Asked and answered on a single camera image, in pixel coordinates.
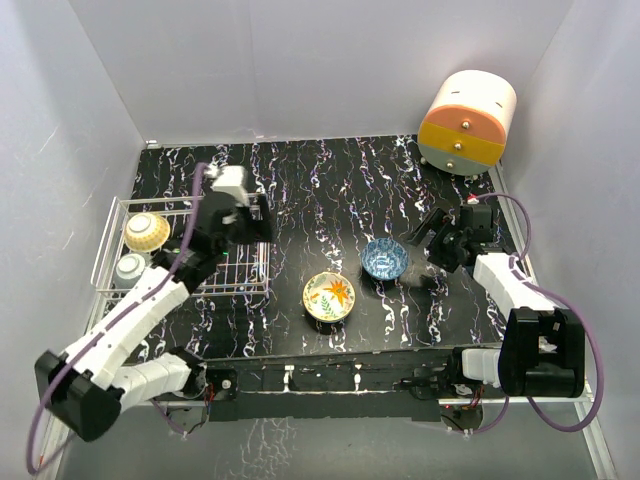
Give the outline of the grey bowl red rim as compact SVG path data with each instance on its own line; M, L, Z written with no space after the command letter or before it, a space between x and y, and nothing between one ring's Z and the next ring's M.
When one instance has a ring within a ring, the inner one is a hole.
M149 265L150 257L137 252L122 256L115 267L113 284L116 289L129 290L133 288L145 268Z

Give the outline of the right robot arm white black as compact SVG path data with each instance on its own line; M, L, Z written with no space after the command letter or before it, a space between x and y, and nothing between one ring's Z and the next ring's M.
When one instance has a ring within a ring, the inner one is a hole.
M466 397L481 384L508 396L576 398L584 390L585 332L577 316L529 286L515 254L493 244L493 211L463 205L458 215L433 209L409 236L423 240L431 264L465 268L507 321L498 347L456 347L447 361L447 388Z

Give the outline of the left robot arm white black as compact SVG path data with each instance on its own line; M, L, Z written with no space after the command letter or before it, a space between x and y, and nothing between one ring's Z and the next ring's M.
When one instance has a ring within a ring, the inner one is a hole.
M46 351L36 360L39 408L91 442L140 402L166 393L200 396L207 383L204 366L182 347L139 367L125 362L164 317L214 275L231 246L272 239L265 195L239 201L225 192L205 194L183 229L161 246L136 285L99 323L62 353Z

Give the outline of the yellow teal patterned bowl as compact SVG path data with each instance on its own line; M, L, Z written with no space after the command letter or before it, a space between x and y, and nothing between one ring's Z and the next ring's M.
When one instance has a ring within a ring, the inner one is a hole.
M149 253L160 249L171 235L168 220L154 212L132 216L124 229L124 243L130 251Z

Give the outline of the orange flower bowl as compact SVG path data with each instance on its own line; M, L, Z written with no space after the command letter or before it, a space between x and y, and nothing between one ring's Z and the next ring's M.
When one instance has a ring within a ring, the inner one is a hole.
M302 291L306 312L315 320L333 324L345 320L355 305L355 289L344 276L322 272L308 280Z

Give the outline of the blue patterned bowl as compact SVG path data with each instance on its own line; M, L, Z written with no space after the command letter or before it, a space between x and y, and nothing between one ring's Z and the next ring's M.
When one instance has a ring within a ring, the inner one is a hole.
M392 238L377 238L369 242L360 254L362 268L372 277L391 281L408 268L409 254Z

